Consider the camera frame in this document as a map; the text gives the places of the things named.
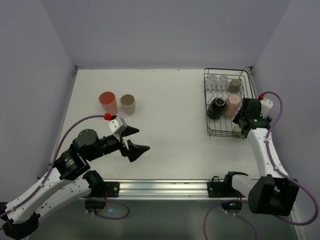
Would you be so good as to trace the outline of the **tall pink plastic cup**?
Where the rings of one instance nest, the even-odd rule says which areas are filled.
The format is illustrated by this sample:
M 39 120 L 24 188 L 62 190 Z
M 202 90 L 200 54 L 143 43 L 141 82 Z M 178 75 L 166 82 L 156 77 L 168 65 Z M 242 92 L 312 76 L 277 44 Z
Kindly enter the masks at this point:
M 116 115 L 118 113 L 116 96 L 111 91 L 106 91 L 100 94 L 99 103 L 106 113 Z

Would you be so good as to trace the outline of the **beige plastic cup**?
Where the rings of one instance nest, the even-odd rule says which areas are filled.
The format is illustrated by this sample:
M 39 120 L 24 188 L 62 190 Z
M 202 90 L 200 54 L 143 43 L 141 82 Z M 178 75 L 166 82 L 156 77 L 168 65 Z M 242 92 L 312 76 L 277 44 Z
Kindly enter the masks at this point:
M 120 98 L 120 104 L 127 115 L 132 115 L 136 111 L 135 97 L 131 94 L 125 94 Z

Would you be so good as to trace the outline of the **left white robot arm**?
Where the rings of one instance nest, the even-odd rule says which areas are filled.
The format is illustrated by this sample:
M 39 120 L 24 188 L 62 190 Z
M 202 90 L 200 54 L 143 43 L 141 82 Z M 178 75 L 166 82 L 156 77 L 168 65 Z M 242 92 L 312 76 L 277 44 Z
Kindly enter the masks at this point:
M 97 171 L 90 169 L 90 161 L 120 151 L 123 157 L 134 162 L 148 150 L 149 146 L 130 140 L 124 143 L 122 135 L 99 138 L 93 129 L 82 130 L 52 169 L 27 192 L 0 204 L 0 217 L 4 220 L 1 229 L 14 240 L 24 239 L 53 210 L 79 198 L 98 197 L 105 191 L 104 180 Z

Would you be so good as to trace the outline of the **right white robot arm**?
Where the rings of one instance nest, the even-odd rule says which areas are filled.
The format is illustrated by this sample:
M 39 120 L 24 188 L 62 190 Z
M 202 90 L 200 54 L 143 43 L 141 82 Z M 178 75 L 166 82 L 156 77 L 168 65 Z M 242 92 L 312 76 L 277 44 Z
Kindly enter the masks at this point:
M 244 98 L 233 119 L 249 142 L 258 167 L 259 179 L 243 172 L 230 171 L 223 184 L 228 191 L 237 191 L 248 200 L 254 214 L 289 216 L 299 187 L 285 178 L 284 170 L 269 132 L 271 119 L 261 115 L 259 99 Z

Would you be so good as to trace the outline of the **metal cup with cream label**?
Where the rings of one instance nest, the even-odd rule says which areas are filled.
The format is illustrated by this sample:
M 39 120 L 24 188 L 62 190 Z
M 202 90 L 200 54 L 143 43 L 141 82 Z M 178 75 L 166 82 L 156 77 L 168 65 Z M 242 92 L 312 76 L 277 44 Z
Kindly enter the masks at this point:
M 242 129 L 236 124 L 233 128 L 233 131 L 236 132 L 236 133 L 241 133 L 242 132 Z

